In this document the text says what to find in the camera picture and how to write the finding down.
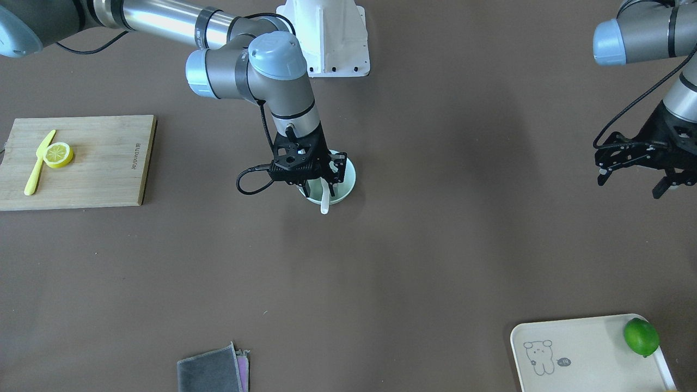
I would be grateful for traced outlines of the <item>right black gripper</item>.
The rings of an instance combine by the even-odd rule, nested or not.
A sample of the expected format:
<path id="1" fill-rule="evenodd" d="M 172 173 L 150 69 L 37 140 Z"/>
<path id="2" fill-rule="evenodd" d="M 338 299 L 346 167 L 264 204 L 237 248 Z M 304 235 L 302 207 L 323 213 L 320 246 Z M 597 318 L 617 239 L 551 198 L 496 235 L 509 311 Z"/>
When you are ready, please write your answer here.
<path id="1" fill-rule="evenodd" d="M 312 196 L 312 179 L 322 178 L 328 184 L 330 198 L 341 198 L 342 183 L 348 155 L 344 151 L 331 152 L 325 139 L 324 131 L 317 127 L 309 136 L 304 138 L 307 145 L 307 173 L 301 183 L 301 193 L 304 198 Z"/>

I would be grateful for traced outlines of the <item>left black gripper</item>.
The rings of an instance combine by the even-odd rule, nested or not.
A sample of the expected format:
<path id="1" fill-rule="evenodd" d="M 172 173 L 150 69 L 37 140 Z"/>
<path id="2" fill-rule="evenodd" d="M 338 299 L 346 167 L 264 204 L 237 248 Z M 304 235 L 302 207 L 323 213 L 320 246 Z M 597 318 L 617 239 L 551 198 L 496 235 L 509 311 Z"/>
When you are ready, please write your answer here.
<path id="1" fill-rule="evenodd" d="M 681 184 L 680 177 L 695 177 L 695 123 L 672 114 L 660 102 L 638 134 L 623 136 L 614 131 L 597 148 L 597 185 L 604 186 L 618 169 L 642 166 L 668 172 L 652 189 L 660 199 Z"/>

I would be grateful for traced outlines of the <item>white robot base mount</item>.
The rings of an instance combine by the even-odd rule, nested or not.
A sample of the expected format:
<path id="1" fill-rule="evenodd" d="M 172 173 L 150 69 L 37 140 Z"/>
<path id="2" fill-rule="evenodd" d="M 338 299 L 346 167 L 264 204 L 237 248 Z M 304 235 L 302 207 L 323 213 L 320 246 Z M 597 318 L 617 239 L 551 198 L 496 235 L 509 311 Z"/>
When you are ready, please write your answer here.
<path id="1" fill-rule="evenodd" d="M 293 24 L 311 78 L 369 75 L 365 10 L 354 1 L 286 1 L 276 8 Z"/>

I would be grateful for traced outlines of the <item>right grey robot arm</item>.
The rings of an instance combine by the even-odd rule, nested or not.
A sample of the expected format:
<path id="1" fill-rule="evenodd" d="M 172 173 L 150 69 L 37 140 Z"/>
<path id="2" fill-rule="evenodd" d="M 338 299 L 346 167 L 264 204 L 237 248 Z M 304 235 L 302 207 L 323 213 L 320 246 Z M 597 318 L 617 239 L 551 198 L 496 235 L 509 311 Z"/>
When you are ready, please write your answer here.
<path id="1" fill-rule="evenodd" d="M 271 182 L 298 186 L 311 198 L 336 196 L 347 154 L 328 148 L 295 30 L 286 17 L 248 17 L 184 1 L 3 1 L 2 55 L 22 58 L 96 27 L 147 33 L 194 47 L 185 77 L 210 99 L 241 99 L 268 108 L 277 134 L 269 137 Z"/>

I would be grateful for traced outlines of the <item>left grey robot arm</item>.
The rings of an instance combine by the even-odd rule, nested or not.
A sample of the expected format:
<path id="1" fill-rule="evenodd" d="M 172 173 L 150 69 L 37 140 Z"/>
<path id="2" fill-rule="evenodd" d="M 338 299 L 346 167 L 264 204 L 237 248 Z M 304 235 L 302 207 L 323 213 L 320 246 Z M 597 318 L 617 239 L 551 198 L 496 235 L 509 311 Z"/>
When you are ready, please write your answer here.
<path id="1" fill-rule="evenodd" d="M 641 166 L 664 171 L 652 189 L 655 199 L 696 179 L 696 5 L 694 1 L 624 1 L 614 19 L 594 32 L 599 65 L 626 65 L 682 58 L 656 85 L 677 80 L 634 137 L 603 127 L 592 146 L 603 186 L 612 173 Z"/>

